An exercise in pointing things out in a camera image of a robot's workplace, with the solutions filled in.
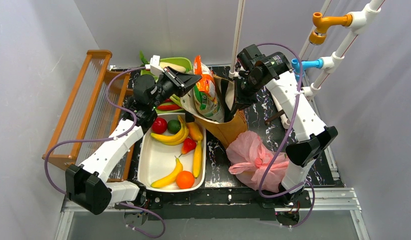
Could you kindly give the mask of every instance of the red chili pepper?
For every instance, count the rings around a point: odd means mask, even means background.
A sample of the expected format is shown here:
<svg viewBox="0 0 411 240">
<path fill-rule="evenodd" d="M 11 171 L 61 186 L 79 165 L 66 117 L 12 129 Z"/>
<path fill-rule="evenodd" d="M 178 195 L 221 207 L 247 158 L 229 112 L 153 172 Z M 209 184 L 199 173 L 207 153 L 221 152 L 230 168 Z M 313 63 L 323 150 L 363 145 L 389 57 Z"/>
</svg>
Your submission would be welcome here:
<svg viewBox="0 0 411 240">
<path fill-rule="evenodd" d="M 169 104 L 169 105 L 161 104 L 160 106 L 157 107 L 157 109 L 165 112 L 165 111 L 178 110 L 178 109 L 181 109 L 181 107 L 176 104 Z"/>
<path fill-rule="evenodd" d="M 191 152 L 192 150 L 194 150 L 196 146 L 197 146 L 197 143 L 188 137 L 183 141 L 181 153 L 185 155 Z"/>
</svg>

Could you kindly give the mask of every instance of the wooden dish rack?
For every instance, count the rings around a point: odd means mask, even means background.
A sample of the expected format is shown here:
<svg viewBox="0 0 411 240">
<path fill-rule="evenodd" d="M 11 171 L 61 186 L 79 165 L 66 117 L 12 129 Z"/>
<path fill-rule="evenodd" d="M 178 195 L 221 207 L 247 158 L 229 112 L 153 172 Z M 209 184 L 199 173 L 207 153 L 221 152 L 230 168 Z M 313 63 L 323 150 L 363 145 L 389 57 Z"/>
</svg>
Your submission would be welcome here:
<svg viewBox="0 0 411 240">
<path fill-rule="evenodd" d="M 121 106 L 125 96 L 132 95 L 128 89 L 129 73 L 120 76 L 106 92 L 107 85 L 119 74 L 107 69 L 112 53 L 108 50 L 89 50 L 74 83 L 73 89 L 59 118 L 45 156 L 55 144 L 73 139 L 107 138 L 116 128 L 121 110 L 111 106 L 110 100 Z M 93 154 L 102 142 L 69 143 L 57 147 L 49 156 L 49 162 L 62 170 L 71 164 L 79 164 Z M 121 182 L 128 178 L 134 146 L 116 165 L 109 182 Z"/>
</svg>

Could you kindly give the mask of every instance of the orange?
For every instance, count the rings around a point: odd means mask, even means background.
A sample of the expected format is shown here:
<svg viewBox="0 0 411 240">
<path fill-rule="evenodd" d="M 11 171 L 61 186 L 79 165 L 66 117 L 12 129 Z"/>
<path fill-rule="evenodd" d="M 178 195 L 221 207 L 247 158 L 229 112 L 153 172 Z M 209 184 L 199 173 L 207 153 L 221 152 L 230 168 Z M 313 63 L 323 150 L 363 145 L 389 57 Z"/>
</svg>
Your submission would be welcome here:
<svg viewBox="0 0 411 240">
<path fill-rule="evenodd" d="M 194 175 L 189 171 L 181 171 L 176 177 L 176 184 L 180 189 L 189 189 L 194 182 Z"/>
</svg>

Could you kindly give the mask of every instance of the gray floor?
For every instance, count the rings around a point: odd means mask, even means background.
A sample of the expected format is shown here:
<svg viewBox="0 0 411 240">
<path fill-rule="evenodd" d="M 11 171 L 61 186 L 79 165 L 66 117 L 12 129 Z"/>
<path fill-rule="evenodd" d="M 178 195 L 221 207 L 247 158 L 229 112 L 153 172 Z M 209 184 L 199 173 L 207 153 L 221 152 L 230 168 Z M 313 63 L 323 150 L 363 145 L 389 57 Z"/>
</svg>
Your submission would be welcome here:
<svg viewBox="0 0 411 240">
<path fill-rule="evenodd" d="M 292 231 L 259 222 L 256 219 L 174 219 L 166 220 L 163 240 L 355 240 L 358 239 L 350 211 L 314 211 L 310 218 Z M 159 221 L 147 221 L 142 228 L 158 234 Z M 123 213 L 104 212 L 93 215 L 76 212 L 69 240 L 150 239 L 123 224 Z"/>
</svg>

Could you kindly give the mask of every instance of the white tray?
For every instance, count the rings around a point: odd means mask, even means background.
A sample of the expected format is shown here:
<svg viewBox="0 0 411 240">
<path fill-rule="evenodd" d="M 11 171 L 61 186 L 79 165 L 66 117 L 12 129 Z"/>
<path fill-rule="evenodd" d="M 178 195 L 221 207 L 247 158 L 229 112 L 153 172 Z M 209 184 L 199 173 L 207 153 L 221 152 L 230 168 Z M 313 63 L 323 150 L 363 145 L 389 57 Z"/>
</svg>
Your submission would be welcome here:
<svg viewBox="0 0 411 240">
<path fill-rule="evenodd" d="M 165 119 L 167 122 L 170 120 L 177 120 L 178 115 L 181 115 L 185 120 L 185 113 L 162 113 L 158 116 Z M 163 188 L 153 188 L 151 184 L 169 175 L 176 166 L 175 156 L 181 154 L 182 143 L 176 146 L 164 145 L 163 143 L 155 140 L 150 136 L 151 128 L 145 133 L 142 140 L 142 147 L 140 149 L 139 164 L 138 164 L 138 181 L 146 186 L 146 189 L 165 192 L 165 193 L 180 193 L 195 190 L 201 186 L 204 182 L 206 173 L 206 129 L 195 121 L 202 130 L 203 140 L 202 145 L 202 169 L 199 176 L 195 179 L 195 182 L 191 188 L 179 189 L 176 183 L 172 183 Z M 168 131 L 163 133 L 164 135 L 170 135 Z M 184 171 L 192 173 L 194 151 L 192 150 L 186 155 L 179 157 L 180 162 L 183 165 Z"/>
</svg>

